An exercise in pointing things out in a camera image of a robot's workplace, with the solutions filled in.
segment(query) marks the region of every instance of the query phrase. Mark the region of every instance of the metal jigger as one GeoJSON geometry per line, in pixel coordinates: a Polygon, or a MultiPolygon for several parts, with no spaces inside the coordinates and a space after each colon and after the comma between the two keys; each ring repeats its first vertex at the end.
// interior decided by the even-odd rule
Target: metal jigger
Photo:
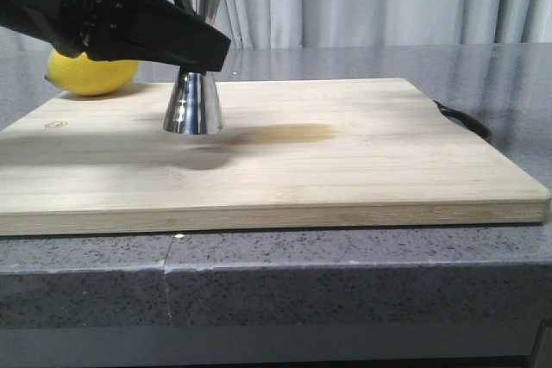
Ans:
{"type": "MultiPolygon", "coordinates": [[[[174,0],[174,3],[186,11],[195,12],[212,25],[220,1],[174,0]]],[[[216,134],[223,129],[223,115],[212,72],[188,72],[180,67],[163,128],[177,134],[216,134]]]]}

